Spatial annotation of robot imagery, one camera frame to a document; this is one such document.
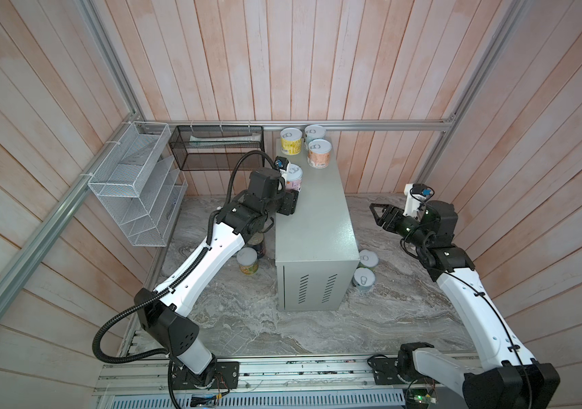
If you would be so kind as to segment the pink can pull-tab lid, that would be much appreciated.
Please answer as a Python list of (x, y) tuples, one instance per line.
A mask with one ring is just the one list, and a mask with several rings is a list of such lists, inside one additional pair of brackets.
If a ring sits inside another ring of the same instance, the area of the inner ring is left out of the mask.
[(287, 166), (286, 174), (284, 176), (286, 181), (287, 191), (301, 191), (303, 170), (296, 164), (289, 164)]

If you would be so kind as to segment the orange can pull-tab lid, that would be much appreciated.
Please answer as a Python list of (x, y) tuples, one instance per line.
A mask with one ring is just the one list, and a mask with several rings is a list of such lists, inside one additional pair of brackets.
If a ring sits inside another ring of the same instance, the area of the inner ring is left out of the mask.
[(332, 144), (325, 139), (315, 139), (308, 144), (308, 163), (315, 169), (325, 169), (331, 160)]

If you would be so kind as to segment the yellow can pull-tab lid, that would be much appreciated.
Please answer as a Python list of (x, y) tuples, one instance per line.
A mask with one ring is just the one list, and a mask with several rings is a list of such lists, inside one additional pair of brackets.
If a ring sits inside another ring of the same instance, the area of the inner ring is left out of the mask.
[(285, 155), (298, 155), (302, 150), (303, 132), (294, 127), (287, 127), (281, 131), (281, 148)]

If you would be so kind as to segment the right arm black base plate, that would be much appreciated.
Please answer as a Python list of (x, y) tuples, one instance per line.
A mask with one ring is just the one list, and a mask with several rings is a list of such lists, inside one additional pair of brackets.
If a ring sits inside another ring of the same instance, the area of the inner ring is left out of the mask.
[(375, 354), (367, 359), (367, 364), (371, 368), (376, 385), (408, 385), (403, 380), (396, 367), (397, 359), (389, 358), (384, 354)]

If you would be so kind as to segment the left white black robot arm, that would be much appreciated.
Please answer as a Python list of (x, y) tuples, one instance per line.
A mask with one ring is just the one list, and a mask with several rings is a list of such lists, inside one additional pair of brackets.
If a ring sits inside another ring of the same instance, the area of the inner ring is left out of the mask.
[(215, 356), (199, 340), (189, 314), (222, 267), (264, 233), (275, 214), (292, 215), (299, 193), (287, 190), (288, 170), (263, 168), (250, 174), (248, 188), (210, 214), (207, 237), (154, 291), (142, 290), (135, 303), (141, 327), (165, 349), (169, 359), (197, 376), (210, 372)]

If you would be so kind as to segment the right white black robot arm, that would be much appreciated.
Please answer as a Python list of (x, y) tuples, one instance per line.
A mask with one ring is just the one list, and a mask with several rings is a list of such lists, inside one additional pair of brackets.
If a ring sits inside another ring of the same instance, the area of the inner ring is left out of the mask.
[(480, 365), (467, 366), (429, 343), (403, 344), (396, 370), (407, 383), (431, 379), (461, 396), (469, 408), (546, 408), (561, 383), (512, 332), (486, 292), (473, 261), (454, 243), (458, 215), (442, 201), (409, 198), (405, 208), (371, 204), (383, 230), (412, 245), (430, 278), (445, 293), (475, 346)]

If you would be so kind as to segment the green white can pull-tab lid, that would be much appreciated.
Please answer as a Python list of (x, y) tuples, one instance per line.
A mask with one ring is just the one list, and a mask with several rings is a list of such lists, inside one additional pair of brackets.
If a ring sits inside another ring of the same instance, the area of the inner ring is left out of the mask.
[(324, 139), (326, 136), (326, 129), (319, 124), (311, 124), (304, 128), (304, 140), (306, 144), (311, 143), (316, 139)]

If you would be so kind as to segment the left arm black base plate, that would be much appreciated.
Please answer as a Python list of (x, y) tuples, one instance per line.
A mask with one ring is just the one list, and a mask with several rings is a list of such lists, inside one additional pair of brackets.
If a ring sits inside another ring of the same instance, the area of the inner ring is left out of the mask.
[(168, 384), (173, 390), (235, 390), (238, 385), (238, 361), (219, 361), (202, 375), (196, 375), (186, 366), (172, 365), (168, 371)]

